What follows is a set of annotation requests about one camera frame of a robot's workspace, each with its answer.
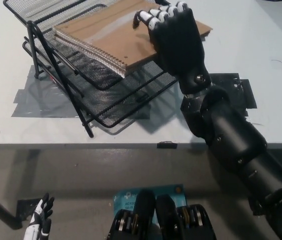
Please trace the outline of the robot left hand black white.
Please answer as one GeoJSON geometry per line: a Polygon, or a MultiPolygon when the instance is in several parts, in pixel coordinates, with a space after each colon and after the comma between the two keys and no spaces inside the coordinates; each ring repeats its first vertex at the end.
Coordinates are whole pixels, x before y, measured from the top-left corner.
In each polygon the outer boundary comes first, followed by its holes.
{"type": "Polygon", "coordinates": [[[54,197],[46,193],[36,205],[23,240],[48,240],[50,236],[54,197]]]}

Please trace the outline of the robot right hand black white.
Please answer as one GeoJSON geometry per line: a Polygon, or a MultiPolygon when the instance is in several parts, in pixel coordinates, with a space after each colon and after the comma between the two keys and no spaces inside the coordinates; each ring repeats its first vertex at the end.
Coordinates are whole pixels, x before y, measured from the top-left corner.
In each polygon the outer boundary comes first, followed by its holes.
{"type": "Polygon", "coordinates": [[[160,67],[178,80],[184,95],[196,94],[210,86],[201,35],[186,2],[139,10],[133,18],[133,29],[140,23],[148,29],[160,67]]]}

